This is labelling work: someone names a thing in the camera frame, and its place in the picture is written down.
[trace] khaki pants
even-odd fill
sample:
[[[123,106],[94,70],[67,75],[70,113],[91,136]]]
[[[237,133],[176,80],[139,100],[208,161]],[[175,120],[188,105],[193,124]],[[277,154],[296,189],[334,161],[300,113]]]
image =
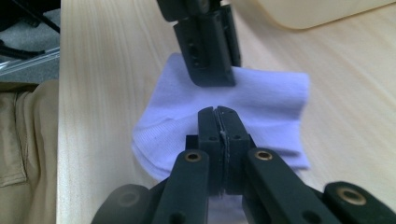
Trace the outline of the khaki pants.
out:
[[[58,82],[0,83],[0,223],[55,223]]]

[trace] beige object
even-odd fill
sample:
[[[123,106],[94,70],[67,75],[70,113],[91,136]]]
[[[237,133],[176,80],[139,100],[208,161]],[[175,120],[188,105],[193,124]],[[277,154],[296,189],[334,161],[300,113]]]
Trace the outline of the beige object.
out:
[[[243,66],[310,76],[303,181],[322,190],[345,180],[396,210],[396,5],[290,31],[256,0],[231,2]],[[154,184],[131,131],[179,48],[156,1],[62,1],[61,21],[57,222],[83,224],[113,189]]]
[[[277,24],[305,29],[335,21],[395,0],[257,0]]]
[[[57,130],[58,81],[0,83],[0,223],[55,222]]]

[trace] bolt hole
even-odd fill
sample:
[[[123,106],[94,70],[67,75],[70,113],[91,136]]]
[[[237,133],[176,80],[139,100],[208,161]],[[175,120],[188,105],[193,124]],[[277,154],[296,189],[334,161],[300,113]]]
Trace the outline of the bolt hole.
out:
[[[139,202],[140,196],[138,193],[133,192],[133,191],[128,191],[119,197],[119,205],[121,207],[130,207],[137,202]]]
[[[174,213],[169,217],[169,222],[171,224],[183,224],[186,222],[186,216],[181,212]]]
[[[337,189],[337,194],[348,203],[355,205],[365,205],[367,203],[366,198],[354,189],[339,188]]]
[[[258,151],[258,152],[256,152],[255,156],[257,159],[262,160],[262,161],[269,161],[273,158],[271,153],[266,152],[266,151]]]
[[[201,155],[198,153],[189,153],[186,155],[186,161],[200,161],[201,160]]]

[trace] white cloth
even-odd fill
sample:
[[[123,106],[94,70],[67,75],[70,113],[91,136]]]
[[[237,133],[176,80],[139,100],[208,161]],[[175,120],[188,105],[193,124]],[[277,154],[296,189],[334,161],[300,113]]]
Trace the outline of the white cloth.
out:
[[[308,168],[299,139],[308,76],[240,67],[233,73],[235,87],[201,88],[190,80],[182,56],[170,56],[133,132],[133,152],[150,175],[169,176],[186,135],[198,133],[198,111],[218,105],[238,113],[258,147],[275,150],[294,170]]]

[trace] screw hole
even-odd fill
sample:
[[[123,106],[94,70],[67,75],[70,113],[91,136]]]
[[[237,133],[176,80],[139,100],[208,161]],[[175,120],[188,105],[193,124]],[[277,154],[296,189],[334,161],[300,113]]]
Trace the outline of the screw hole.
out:
[[[262,161],[269,161],[273,158],[272,154],[269,152],[266,152],[266,151],[258,151],[258,152],[256,152],[255,156],[257,159],[262,160]]]
[[[201,160],[201,155],[198,153],[189,153],[185,157],[186,161],[200,161]]]
[[[339,188],[337,189],[338,196],[348,203],[355,205],[365,205],[367,203],[366,198],[354,189],[350,188]]]
[[[127,191],[119,197],[119,206],[130,207],[139,202],[140,196],[137,192]]]
[[[304,211],[303,212],[303,218],[305,219],[305,221],[307,221],[308,223],[312,223],[312,224],[319,224],[321,223],[321,218],[320,216],[318,216],[316,213],[312,212],[312,211]]]

